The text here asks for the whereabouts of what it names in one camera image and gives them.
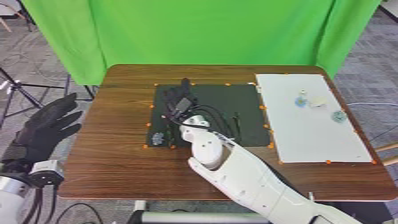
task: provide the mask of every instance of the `green backdrop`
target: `green backdrop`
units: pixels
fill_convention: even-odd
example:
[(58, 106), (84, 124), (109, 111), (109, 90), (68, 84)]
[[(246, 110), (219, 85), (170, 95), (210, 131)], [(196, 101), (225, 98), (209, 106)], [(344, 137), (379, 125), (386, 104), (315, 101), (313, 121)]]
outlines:
[(74, 79), (93, 85), (114, 64), (319, 65), (333, 77), (381, 0), (24, 2)]

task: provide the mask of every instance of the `orange dot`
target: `orange dot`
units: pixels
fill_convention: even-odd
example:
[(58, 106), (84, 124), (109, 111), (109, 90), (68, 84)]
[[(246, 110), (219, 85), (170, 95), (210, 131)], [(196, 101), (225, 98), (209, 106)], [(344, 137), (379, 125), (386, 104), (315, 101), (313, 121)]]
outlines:
[(271, 145), (267, 146), (267, 148), (274, 149), (274, 147), (276, 147), (276, 144), (274, 144), (274, 142), (271, 142)]

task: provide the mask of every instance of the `floor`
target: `floor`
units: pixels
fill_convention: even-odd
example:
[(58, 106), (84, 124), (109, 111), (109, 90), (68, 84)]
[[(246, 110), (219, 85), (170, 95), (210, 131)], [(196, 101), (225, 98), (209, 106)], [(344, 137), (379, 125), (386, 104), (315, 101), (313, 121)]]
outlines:
[[(26, 22), (20, 19), (8, 20), (13, 33), (0, 27), (0, 66), (10, 71), (13, 77), (24, 82), (49, 85), (65, 85), (66, 70), (58, 60), (52, 48), (38, 30), (27, 31)], [(376, 13), (367, 31), (349, 54), (345, 65), (335, 79), (337, 86), (345, 97), (347, 103), (398, 103), (398, 24), (385, 15)], [(79, 92), (81, 97), (88, 97), (88, 92), (72, 83), (72, 91)], [(31, 89), (33, 95), (40, 96), (43, 90)], [(6, 107), (6, 90), (0, 90), (0, 110)], [(45, 102), (63, 96), (61, 90), (52, 90)], [(29, 102), (18, 96), (13, 104), (13, 111), (27, 108)], [(81, 109), (90, 110), (91, 103), (81, 103)], [(374, 146), (381, 146), (398, 141), (398, 128), (379, 136), (398, 125), (398, 107), (393, 106), (353, 106), (356, 118), (363, 125), (367, 136)], [(22, 128), (34, 111), (10, 118), (0, 131), (0, 153), (15, 138), (15, 133)], [(70, 138), (59, 145), (54, 158), (63, 161), (68, 158), (75, 138)], [(381, 157), (397, 155), (398, 150), (381, 153)], [(392, 178), (398, 184), (398, 165), (388, 167)], [(50, 189), (47, 189), (47, 199), (50, 199)], [(65, 200), (59, 199), (56, 217), (65, 208), (75, 202), (88, 202), (100, 211), (106, 223), (127, 223), (134, 209), (132, 200)], [(50, 202), (45, 203), (45, 216), (49, 214)], [(388, 203), (392, 214), (398, 218), (398, 200)], [(173, 211), (248, 212), (233, 202), (152, 202), (150, 210)], [(95, 221), (93, 213), (88, 208), (79, 207), (66, 214), (61, 223), (77, 224)]]

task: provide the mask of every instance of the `black cable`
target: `black cable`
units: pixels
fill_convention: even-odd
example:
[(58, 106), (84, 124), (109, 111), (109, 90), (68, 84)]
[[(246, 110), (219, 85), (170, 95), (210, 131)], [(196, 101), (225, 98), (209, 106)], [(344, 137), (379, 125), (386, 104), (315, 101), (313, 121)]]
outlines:
[(54, 201), (52, 201), (52, 210), (47, 218), (45, 224), (50, 224), (52, 218), (54, 218), (54, 212), (56, 212), (56, 206), (58, 206), (58, 193), (59, 193), (59, 185), (54, 185)]
[(82, 203), (82, 202), (77, 203), (77, 204), (74, 204), (74, 205), (66, 208), (66, 210), (63, 211), (63, 213), (61, 213), (61, 215), (59, 215), (56, 224), (59, 224), (59, 221), (61, 221), (61, 219), (63, 219), (63, 217), (65, 217), (65, 215), (66, 215), (66, 212), (68, 212), (68, 211), (72, 210), (72, 208), (74, 208), (75, 206), (79, 206), (79, 205), (84, 205), (84, 206), (90, 207), (90, 209), (93, 210), (93, 212), (95, 212), (95, 214), (97, 214), (97, 218), (98, 218), (100, 224), (104, 224), (104, 219), (102, 219), (102, 216), (100, 216), (100, 213), (98, 213), (95, 207), (93, 207), (90, 204)]
[(22, 222), (24, 224), (29, 224), (31, 219), (34, 217), (34, 213), (36, 213), (36, 210), (38, 210), (38, 205), (42, 203), (42, 199), (43, 199), (43, 189), (38, 188), (36, 191), (34, 191), (34, 203), (33, 203), (29, 215), (27, 215), (27, 218), (26, 218), (26, 220)]
[(210, 115), (210, 118), (216, 120), (216, 125), (217, 125), (217, 128), (219, 128), (219, 131), (221, 131), (221, 133), (225, 134), (225, 135), (228, 135), (228, 131), (226, 131), (226, 127), (223, 128), (223, 125), (221, 125), (221, 122), (219, 122), (219, 120), (217, 120), (217, 117), (216, 117), (216, 115), (214, 115), (214, 113), (209, 111), (209, 110), (205, 110), (205, 109), (196, 109), (196, 111), (203, 111), (209, 115)]
[(42, 209), (43, 209), (43, 194), (42, 194), (42, 202), (40, 202), (40, 209), (38, 209), (34, 224), (40, 224), (40, 220), (42, 220)]
[(370, 140), (370, 142), (385, 135), (388, 134), (395, 129), (398, 128), (398, 125), (381, 134), (377, 137)]
[(194, 107), (194, 109), (198, 109), (198, 108), (203, 109), (203, 107), (209, 108), (209, 109), (212, 109), (212, 110), (216, 111), (216, 113), (217, 113), (217, 115), (219, 115), (219, 117), (221, 117), (221, 120), (223, 120), (226, 129), (228, 129), (228, 131), (230, 131), (230, 133), (226, 133), (226, 134), (233, 137), (233, 129), (232, 129), (232, 126), (230, 126), (230, 124), (228, 124), (228, 120), (226, 120), (226, 118), (225, 118), (225, 115), (223, 115), (221, 111), (219, 111), (217, 108), (212, 107), (210, 105), (198, 105), (198, 106)]
[(187, 127), (193, 127), (193, 128), (200, 128), (200, 129), (205, 129), (205, 130), (210, 130), (209, 127), (201, 126), (201, 125), (194, 125), (194, 124), (184, 124), (180, 121), (177, 121), (175, 119), (171, 119), (173, 123), (182, 125), (182, 126), (187, 126)]

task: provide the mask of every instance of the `white sheet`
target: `white sheet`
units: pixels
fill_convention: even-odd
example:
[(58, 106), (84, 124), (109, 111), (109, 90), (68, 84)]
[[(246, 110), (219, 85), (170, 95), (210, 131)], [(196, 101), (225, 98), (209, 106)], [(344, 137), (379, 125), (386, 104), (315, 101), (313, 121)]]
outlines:
[[(347, 119), (333, 120), (342, 110), (322, 75), (260, 74), (264, 103), (274, 130), (280, 158), (285, 163), (372, 162), (370, 152)], [(322, 97), (326, 105), (301, 108), (296, 99), (306, 90), (306, 98)]]

